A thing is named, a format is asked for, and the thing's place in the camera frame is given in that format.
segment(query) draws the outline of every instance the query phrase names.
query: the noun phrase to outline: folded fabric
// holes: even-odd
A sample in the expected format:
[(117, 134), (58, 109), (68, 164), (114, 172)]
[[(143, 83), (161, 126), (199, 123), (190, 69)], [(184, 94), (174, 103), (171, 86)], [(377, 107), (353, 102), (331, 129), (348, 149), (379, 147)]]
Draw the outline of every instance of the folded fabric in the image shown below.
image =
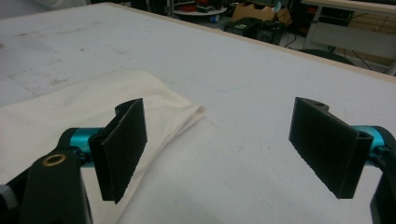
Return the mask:
[(204, 114), (201, 106), (169, 91), (147, 72), (111, 72), (0, 107), (0, 184), (52, 151), (66, 129), (105, 127), (115, 116), (115, 106), (136, 98), (144, 100), (148, 143), (122, 200), (103, 202), (94, 169), (81, 169), (93, 222), (115, 223), (161, 149)]

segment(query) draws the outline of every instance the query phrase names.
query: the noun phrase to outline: white tabletop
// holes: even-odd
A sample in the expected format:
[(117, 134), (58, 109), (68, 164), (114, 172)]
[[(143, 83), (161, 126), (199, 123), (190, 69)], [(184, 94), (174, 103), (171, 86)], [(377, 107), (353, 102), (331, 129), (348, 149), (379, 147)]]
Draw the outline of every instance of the white tabletop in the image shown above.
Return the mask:
[(120, 223), (371, 223), (381, 172), (364, 168), (355, 198), (337, 200), (289, 142), (291, 113), (301, 96), (396, 133), (395, 77), (113, 5), (0, 21), (0, 105), (121, 68), (206, 114), (148, 169)]

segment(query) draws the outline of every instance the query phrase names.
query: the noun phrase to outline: workbench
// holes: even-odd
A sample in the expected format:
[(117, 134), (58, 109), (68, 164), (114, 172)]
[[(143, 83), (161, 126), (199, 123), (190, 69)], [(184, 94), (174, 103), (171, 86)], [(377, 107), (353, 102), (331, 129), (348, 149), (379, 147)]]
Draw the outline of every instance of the workbench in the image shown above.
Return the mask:
[(303, 49), (308, 49), (309, 44), (315, 42), (394, 59), (386, 74), (396, 75), (396, 35), (319, 22), (324, 7), (396, 17), (396, 6), (351, 0), (303, 0), (302, 3), (318, 6)]
[(381, 172), (365, 167), (354, 199), (336, 199), (291, 145), (291, 116), (300, 96), (396, 134), (396, 77), (111, 4), (0, 21), (0, 106), (118, 69), (205, 107), (119, 223), (372, 223)]

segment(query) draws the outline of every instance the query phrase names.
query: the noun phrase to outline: black rubber pad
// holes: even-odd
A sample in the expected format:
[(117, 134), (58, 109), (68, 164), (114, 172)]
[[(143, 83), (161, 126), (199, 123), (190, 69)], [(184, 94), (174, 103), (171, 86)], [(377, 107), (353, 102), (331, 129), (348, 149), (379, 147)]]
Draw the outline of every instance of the black rubber pad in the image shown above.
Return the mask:
[(337, 198), (353, 198), (371, 135), (354, 130), (323, 103), (296, 98), (290, 141)]
[(103, 200), (122, 198), (147, 143), (143, 100), (116, 107), (116, 117), (90, 138), (90, 148)]

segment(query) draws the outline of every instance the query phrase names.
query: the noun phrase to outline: teal anodized part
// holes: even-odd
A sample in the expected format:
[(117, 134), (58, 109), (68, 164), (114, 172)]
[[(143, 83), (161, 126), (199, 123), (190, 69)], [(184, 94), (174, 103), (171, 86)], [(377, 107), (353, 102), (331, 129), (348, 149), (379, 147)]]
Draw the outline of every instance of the teal anodized part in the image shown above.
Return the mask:
[(374, 158), (377, 155), (377, 153), (375, 153), (375, 148), (378, 147), (383, 147), (385, 145), (385, 141), (384, 138), (382, 137), (381, 133), (379, 131), (376, 130), (376, 128), (372, 127), (372, 126), (352, 126), (352, 128), (354, 128), (357, 131), (361, 131), (361, 132), (365, 132), (370, 134), (373, 137), (373, 143), (371, 144), (370, 147), (370, 158)]
[[(99, 133), (102, 128), (80, 128), (77, 129), (73, 136), (70, 139), (70, 147), (78, 147), (81, 151), (88, 155), (90, 158), (91, 156), (91, 149), (88, 139), (96, 133)], [(93, 161), (90, 161), (83, 165), (83, 167), (93, 167)]]

